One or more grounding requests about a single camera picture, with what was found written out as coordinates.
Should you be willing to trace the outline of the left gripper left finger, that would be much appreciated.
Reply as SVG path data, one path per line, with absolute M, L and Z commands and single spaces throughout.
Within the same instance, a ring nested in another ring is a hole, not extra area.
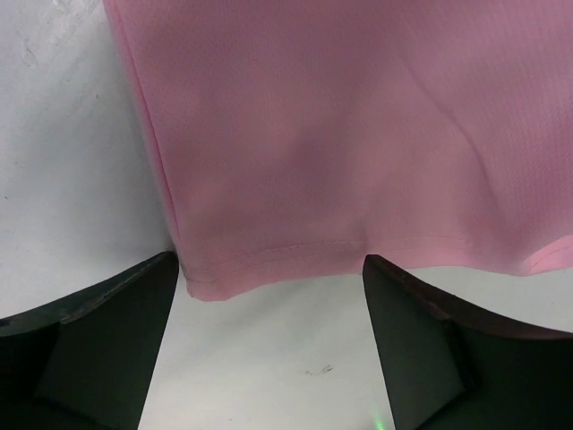
M 179 273 L 173 252 L 1 321 L 3 429 L 136 429 Z

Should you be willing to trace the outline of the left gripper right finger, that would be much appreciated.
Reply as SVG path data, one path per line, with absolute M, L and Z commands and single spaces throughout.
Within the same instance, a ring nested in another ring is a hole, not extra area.
M 363 285 L 396 428 L 571 428 L 569 332 L 486 310 L 378 255 Z

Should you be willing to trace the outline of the pink t shirt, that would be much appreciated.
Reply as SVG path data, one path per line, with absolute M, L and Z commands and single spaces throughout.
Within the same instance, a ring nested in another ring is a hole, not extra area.
M 193 297 L 571 266 L 571 2 L 104 8 Z

